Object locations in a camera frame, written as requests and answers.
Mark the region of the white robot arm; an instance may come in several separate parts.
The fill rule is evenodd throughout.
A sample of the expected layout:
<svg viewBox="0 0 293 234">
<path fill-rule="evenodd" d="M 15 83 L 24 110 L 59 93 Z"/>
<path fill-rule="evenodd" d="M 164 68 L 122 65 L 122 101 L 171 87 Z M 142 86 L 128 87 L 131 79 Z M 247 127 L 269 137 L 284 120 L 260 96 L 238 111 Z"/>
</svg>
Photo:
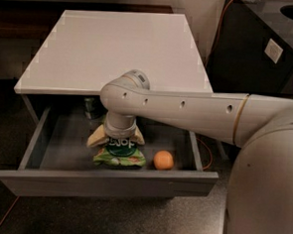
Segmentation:
<svg viewBox="0 0 293 234">
<path fill-rule="evenodd" d="M 132 69 L 106 83 L 105 122 L 88 139 L 137 136 L 136 118 L 240 149 L 227 185 L 223 234 L 293 234 L 293 100 L 264 95 L 156 91 Z"/>
</svg>

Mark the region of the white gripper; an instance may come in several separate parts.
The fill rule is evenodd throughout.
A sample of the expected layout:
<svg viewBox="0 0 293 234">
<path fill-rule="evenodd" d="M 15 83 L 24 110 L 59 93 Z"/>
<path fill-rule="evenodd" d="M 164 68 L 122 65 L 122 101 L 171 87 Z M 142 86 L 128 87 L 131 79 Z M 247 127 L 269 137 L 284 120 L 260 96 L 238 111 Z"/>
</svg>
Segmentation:
<svg viewBox="0 0 293 234">
<path fill-rule="evenodd" d="M 124 116 L 122 114 L 108 111 L 105 116 L 104 125 L 101 124 L 96 130 L 94 130 L 94 132 L 87 138 L 86 145 L 89 148 L 92 148 L 107 143 L 108 137 L 125 139 L 131 136 L 132 140 L 138 145 L 145 144 L 140 129 L 136 127 L 134 116 Z"/>
</svg>

